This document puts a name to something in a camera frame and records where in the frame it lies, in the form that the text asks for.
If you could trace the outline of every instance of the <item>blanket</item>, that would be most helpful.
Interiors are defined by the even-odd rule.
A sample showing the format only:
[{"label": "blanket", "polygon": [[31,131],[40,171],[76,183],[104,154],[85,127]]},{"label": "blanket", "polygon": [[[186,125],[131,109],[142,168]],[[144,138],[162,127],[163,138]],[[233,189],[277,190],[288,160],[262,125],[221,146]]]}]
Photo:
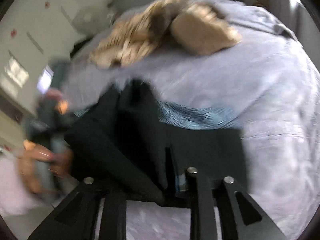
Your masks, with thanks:
[{"label": "blanket", "polygon": [[[249,193],[289,239],[297,239],[320,203],[319,72],[294,34],[265,9],[204,1],[225,12],[241,43],[205,57],[163,43],[129,68],[105,70],[87,57],[112,31],[106,30],[75,55],[63,93],[71,110],[85,108],[110,84],[124,87],[140,78],[161,101],[229,106],[243,127]],[[127,12],[121,20],[144,10]]]}]

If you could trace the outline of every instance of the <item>black fabric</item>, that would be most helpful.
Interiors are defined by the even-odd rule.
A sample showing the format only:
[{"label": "black fabric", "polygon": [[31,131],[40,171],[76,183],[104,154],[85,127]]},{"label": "black fabric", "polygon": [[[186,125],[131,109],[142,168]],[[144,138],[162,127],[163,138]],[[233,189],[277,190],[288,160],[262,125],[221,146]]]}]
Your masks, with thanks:
[{"label": "black fabric", "polygon": [[81,50],[81,48],[87,44],[89,41],[92,40],[93,37],[89,37],[89,38],[86,38],[85,40],[83,41],[78,41],[77,43],[74,44],[73,46],[73,50],[70,52],[70,58],[73,58],[73,56],[79,51]]},{"label": "black fabric", "polygon": [[133,192],[161,203],[175,177],[167,177],[166,153],[183,174],[195,166],[212,179],[233,176],[247,187],[237,129],[188,130],[159,121],[159,106],[140,80],[120,93],[112,86],[65,134],[75,154],[71,175],[112,176]]}]

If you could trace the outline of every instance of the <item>window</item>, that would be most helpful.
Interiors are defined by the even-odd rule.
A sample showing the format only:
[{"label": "window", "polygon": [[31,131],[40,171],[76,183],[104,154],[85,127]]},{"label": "window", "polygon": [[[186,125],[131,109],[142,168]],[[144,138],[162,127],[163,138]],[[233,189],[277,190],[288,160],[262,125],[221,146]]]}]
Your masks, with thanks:
[{"label": "window", "polygon": [[38,84],[37,84],[37,89],[42,93],[45,94],[46,91],[49,89],[50,85],[51,85],[51,81],[52,81],[52,77],[53,77],[53,71],[51,70],[51,68],[47,65],[45,67],[45,69],[43,70]]},{"label": "window", "polygon": [[21,88],[29,78],[28,72],[19,64],[19,62],[14,57],[11,57],[9,59],[9,63],[5,68],[5,71],[8,76]]},{"label": "window", "polygon": [[17,98],[19,93],[17,86],[15,86],[10,79],[2,73],[0,75],[0,87],[12,98]]}]

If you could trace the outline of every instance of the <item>black metal frame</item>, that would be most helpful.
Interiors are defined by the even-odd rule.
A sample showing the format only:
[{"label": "black metal frame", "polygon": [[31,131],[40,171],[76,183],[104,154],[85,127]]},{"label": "black metal frame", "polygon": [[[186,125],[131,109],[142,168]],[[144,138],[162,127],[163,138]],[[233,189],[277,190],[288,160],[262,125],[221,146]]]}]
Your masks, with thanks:
[{"label": "black metal frame", "polygon": [[[223,240],[287,239],[232,177],[210,181],[198,171],[187,173],[187,180],[189,190],[180,199],[186,207],[191,207],[190,240],[217,240],[214,206],[219,209]],[[99,240],[126,240],[126,201],[131,199],[130,194],[115,189],[109,181],[92,184],[85,181],[53,210],[28,240],[93,239],[102,198],[105,201]]]}]

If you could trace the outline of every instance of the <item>bolt head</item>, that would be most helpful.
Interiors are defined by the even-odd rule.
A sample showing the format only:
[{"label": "bolt head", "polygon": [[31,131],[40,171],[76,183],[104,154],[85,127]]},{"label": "bolt head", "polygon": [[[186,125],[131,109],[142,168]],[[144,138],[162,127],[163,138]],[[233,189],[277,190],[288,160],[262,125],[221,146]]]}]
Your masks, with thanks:
[{"label": "bolt head", "polygon": [[92,184],[94,182],[94,178],[87,177],[83,181],[85,184]]},{"label": "bolt head", "polygon": [[187,168],[187,172],[190,174],[196,174],[198,170],[195,167],[189,167]]},{"label": "bolt head", "polygon": [[235,179],[233,177],[230,177],[230,176],[225,177],[223,180],[224,180],[225,183],[228,183],[228,184],[232,184],[232,183],[235,182]]}]

